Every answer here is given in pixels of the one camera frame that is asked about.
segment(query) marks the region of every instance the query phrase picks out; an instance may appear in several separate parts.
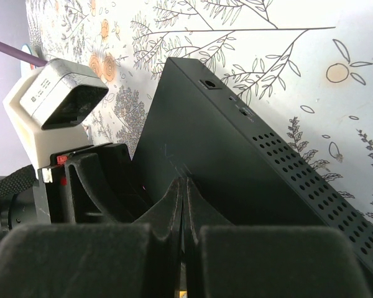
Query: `black strap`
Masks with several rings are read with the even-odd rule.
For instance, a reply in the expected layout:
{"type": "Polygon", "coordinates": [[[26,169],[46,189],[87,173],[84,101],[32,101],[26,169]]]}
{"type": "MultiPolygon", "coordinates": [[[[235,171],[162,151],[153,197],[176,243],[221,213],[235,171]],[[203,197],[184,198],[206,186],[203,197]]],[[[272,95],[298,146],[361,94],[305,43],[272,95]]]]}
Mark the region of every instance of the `black strap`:
{"type": "Polygon", "coordinates": [[[19,194],[33,186],[36,181],[32,165],[25,166],[0,180],[0,199],[10,194],[19,194]]]}

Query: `black foam pad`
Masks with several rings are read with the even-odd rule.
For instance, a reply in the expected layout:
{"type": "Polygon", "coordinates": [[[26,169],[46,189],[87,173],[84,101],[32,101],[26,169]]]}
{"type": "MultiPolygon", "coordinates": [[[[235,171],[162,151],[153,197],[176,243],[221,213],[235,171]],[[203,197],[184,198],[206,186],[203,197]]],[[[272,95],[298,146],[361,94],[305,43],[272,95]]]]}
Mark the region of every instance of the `black foam pad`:
{"type": "Polygon", "coordinates": [[[163,260],[148,225],[34,225],[0,247],[3,297],[156,297],[163,260]]]}
{"type": "Polygon", "coordinates": [[[200,251],[199,297],[371,297],[348,241],[331,228],[203,227],[200,251]]]}

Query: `power jack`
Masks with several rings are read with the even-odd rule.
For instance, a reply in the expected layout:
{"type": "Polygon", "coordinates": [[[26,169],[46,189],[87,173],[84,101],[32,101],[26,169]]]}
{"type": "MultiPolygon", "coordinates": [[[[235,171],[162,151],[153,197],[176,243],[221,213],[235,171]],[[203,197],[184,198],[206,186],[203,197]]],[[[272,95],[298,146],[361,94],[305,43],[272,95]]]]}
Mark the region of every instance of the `power jack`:
{"type": "Polygon", "coordinates": [[[222,89],[211,79],[201,79],[200,83],[203,84],[209,90],[222,89]]]}

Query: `floral wallpaper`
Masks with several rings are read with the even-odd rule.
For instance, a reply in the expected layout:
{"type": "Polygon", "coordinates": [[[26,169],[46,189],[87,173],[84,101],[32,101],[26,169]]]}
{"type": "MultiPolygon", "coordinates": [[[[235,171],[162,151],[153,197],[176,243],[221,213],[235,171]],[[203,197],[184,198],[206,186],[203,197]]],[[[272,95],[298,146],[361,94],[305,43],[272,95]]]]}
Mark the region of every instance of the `floral wallpaper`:
{"type": "Polygon", "coordinates": [[[373,223],[373,0],[26,6],[39,55],[89,65],[109,87],[84,123],[91,142],[133,154],[166,59],[197,58],[373,223]]]}

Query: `white plastic housing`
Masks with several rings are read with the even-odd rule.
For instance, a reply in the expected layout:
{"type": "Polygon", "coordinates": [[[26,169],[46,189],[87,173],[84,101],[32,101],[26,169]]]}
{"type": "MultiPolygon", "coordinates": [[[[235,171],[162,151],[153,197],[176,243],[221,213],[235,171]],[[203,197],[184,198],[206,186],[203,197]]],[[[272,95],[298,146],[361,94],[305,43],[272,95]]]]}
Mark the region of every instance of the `white plastic housing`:
{"type": "Polygon", "coordinates": [[[32,70],[12,87],[3,100],[22,145],[35,171],[50,165],[53,153],[90,145],[82,125],[64,129],[42,130],[31,116],[21,107],[19,101],[34,82],[42,68],[32,70]]]}

